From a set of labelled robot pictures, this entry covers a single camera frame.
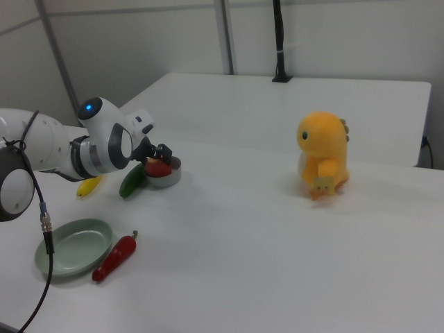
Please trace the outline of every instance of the gray bowl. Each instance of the gray bowl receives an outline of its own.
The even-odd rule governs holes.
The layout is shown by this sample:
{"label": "gray bowl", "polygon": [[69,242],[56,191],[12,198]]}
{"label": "gray bowl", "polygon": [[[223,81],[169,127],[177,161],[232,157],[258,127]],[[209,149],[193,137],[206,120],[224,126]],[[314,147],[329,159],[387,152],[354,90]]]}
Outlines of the gray bowl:
{"label": "gray bowl", "polygon": [[158,189],[164,189],[165,187],[170,187],[176,184],[180,179],[180,165],[182,162],[177,157],[171,158],[171,175],[165,177],[150,177],[145,173],[148,181]]}

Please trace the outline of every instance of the white table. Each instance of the white table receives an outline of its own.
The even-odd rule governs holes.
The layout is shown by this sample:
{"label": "white table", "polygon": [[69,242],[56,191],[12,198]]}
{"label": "white table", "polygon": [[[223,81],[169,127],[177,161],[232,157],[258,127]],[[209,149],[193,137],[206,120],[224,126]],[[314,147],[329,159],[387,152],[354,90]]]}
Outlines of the white table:
{"label": "white table", "polygon": [[[38,175],[55,228],[90,217],[139,236],[104,283],[55,280],[29,332],[441,332],[440,171],[350,161],[343,193],[313,202],[296,153],[163,136],[156,118],[150,137],[182,160],[174,187],[124,200],[127,168],[76,200],[78,184]],[[0,225],[0,321],[15,327],[44,286],[39,228],[35,202]]]}
{"label": "white table", "polygon": [[168,74],[122,107],[146,108],[162,136],[294,154],[296,128],[324,110],[347,121],[351,160],[417,164],[430,84]]}

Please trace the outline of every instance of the yellow plush toy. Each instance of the yellow plush toy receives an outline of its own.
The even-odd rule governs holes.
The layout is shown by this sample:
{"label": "yellow plush toy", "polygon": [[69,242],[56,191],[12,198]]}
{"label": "yellow plush toy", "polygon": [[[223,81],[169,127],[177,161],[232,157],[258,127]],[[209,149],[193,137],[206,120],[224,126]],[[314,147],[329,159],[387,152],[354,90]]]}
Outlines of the yellow plush toy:
{"label": "yellow plush toy", "polygon": [[329,112],[313,112],[299,123],[299,172],[313,200],[334,194],[348,180],[347,134],[345,120]]}

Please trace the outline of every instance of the green plate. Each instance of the green plate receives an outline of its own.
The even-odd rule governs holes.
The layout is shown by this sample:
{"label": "green plate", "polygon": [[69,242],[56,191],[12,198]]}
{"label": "green plate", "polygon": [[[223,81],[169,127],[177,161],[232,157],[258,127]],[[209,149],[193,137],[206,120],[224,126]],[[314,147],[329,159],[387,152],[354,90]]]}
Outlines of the green plate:
{"label": "green plate", "polygon": [[[108,253],[112,243],[111,227],[100,220],[69,222],[53,231],[53,276],[69,276],[87,271]],[[44,241],[35,251],[35,264],[48,273],[49,258]]]}

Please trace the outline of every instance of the white tabletop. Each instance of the white tabletop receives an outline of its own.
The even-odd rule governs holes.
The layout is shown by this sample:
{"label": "white tabletop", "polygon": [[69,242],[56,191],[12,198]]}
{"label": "white tabletop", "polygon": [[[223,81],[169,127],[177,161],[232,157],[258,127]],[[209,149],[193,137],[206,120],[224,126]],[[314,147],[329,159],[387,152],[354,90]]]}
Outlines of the white tabletop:
{"label": "white tabletop", "polygon": [[[128,167],[76,200],[78,184],[37,175],[55,228],[98,218],[139,236],[104,283],[55,280],[29,332],[441,332],[440,171],[350,161],[342,193],[314,202],[297,153],[178,140],[162,126],[154,143],[182,160],[171,188],[124,200]],[[39,230],[36,202],[0,225],[0,321],[15,327],[44,286]]]}

